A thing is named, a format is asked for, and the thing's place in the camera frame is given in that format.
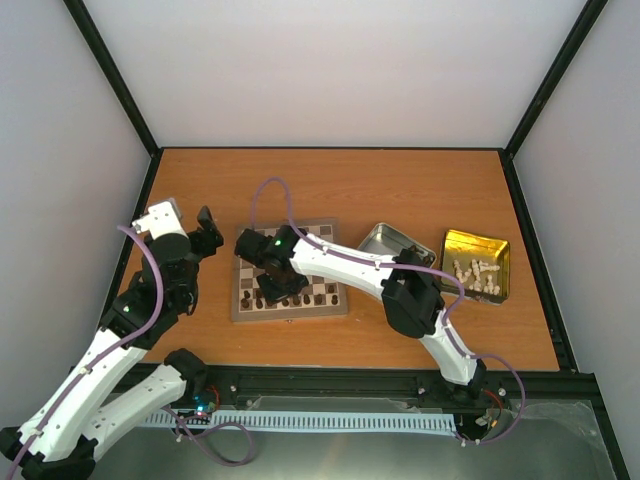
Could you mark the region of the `silver tin tray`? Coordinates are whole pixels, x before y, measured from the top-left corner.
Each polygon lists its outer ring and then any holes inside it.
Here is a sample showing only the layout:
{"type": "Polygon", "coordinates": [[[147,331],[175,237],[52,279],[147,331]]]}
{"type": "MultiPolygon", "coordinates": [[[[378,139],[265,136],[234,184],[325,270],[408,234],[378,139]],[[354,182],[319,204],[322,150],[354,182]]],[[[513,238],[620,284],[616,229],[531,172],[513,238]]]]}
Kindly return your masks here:
{"type": "Polygon", "coordinates": [[[422,264],[426,267],[432,267],[436,261],[436,253],[402,233],[400,230],[392,227],[387,223],[378,223],[365,236],[358,250],[372,255],[391,255],[398,256],[403,249],[408,249],[412,245],[416,245],[421,251],[415,253],[422,264]]]}

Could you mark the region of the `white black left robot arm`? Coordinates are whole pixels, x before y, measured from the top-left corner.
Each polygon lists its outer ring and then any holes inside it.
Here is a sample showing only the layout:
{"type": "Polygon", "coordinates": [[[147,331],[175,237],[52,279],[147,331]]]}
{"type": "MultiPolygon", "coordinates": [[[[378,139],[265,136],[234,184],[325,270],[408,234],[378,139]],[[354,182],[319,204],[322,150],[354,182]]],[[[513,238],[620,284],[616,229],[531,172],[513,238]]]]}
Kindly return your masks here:
{"type": "Polygon", "coordinates": [[[107,398],[179,320],[197,306],[200,262],[224,243],[211,211],[186,232],[171,200],[148,208],[123,228],[142,253],[141,267],[100,319],[87,351],[52,397],[19,427],[1,431],[7,476],[86,479],[97,461],[150,414],[173,402],[201,400],[207,367],[181,348],[115,400],[107,398]]]}

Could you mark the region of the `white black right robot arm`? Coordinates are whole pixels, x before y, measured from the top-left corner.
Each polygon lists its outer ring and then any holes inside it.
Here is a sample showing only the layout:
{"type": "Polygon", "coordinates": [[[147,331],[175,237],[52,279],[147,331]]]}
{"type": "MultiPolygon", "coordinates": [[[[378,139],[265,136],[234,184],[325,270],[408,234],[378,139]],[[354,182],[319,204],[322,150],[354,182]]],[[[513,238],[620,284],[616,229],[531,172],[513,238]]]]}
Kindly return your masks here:
{"type": "Polygon", "coordinates": [[[361,290],[383,305],[387,323],[397,333],[418,340],[439,367],[451,395],[477,399],[486,365],[466,347],[449,320],[435,276],[417,253],[371,254],[344,247],[283,225],[273,235],[246,228],[235,255],[260,269],[257,283],[265,301],[275,304],[300,295],[310,276],[361,290]]]}

